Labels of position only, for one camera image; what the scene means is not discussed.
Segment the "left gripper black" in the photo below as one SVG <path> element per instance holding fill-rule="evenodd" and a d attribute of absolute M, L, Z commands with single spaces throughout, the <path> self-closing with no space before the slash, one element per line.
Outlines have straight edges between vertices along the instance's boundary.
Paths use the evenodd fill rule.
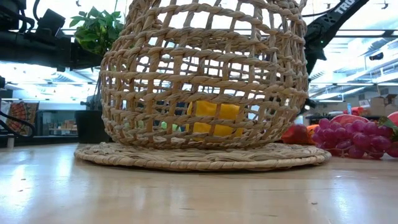
<path fill-rule="evenodd" d="M 72 43 L 68 37 L 1 32 L 1 60 L 56 68 L 63 72 L 100 66 L 102 55 Z"/>

